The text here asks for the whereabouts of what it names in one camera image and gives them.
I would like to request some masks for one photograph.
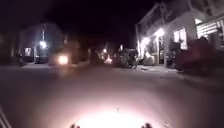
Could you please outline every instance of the building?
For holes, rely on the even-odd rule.
[[[63,45],[63,33],[53,23],[29,26],[19,33],[19,53],[26,61],[47,58],[49,53]]]
[[[208,37],[217,31],[223,35],[223,7],[222,0],[173,0],[155,4],[136,24],[140,58],[151,58],[157,65],[166,65],[170,42],[188,49],[189,40]]]

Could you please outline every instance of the asphalt road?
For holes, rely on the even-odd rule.
[[[13,128],[223,128],[223,99],[222,89],[175,72],[88,67],[58,77],[47,67],[0,68],[0,104]]]

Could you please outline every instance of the dark sky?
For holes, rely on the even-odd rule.
[[[156,0],[1,0],[0,29],[11,30],[43,20],[89,41],[133,46],[134,24]]]

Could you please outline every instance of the white house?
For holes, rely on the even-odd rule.
[[[223,8],[222,0],[173,0],[169,3],[156,4],[136,25],[140,57],[143,58],[146,54],[154,56],[152,50],[147,47],[155,44],[157,49],[157,55],[154,56],[157,58],[155,63],[166,65],[166,54],[169,53],[171,40],[181,42],[181,49],[187,49],[187,40],[208,36],[218,31],[217,28],[223,30],[223,20],[220,19],[224,12]],[[164,56],[164,63],[158,60],[162,58],[161,55]]]

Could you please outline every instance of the light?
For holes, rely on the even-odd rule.
[[[120,51],[122,51],[122,50],[123,50],[123,45],[121,44],[121,45],[120,45]]]
[[[201,20],[199,20],[199,19],[194,19],[194,21],[195,21],[195,24],[200,24],[202,21]]]
[[[145,121],[130,114],[103,112],[85,116],[77,122],[81,128],[140,128]]]
[[[68,56],[67,55],[60,55],[58,57],[58,63],[59,63],[59,65],[66,65],[66,64],[68,64]]]
[[[106,49],[106,48],[104,48],[104,49],[103,49],[103,52],[104,52],[104,53],[107,53],[107,49]]]
[[[150,41],[150,39],[149,39],[148,37],[144,37],[144,38],[142,39],[141,44],[142,44],[142,45],[147,45],[147,44],[149,43],[149,41]]]
[[[151,55],[149,54],[149,52],[146,52],[145,53],[145,56],[146,56],[146,58],[150,58],[151,57]]]
[[[112,63],[112,59],[110,58],[110,56],[107,57],[105,63],[106,64],[111,64]]]
[[[40,41],[40,46],[42,49],[46,49],[47,48],[47,43],[45,41]]]
[[[162,28],[158,29],[158,30],[156,31],[156,33],[155,33],[155,35],[156,35],[157,37],[161,37],[161,36],[163,36],[164,34],[165,34],[165,32],[164,32],[164,30],[163,30]]]

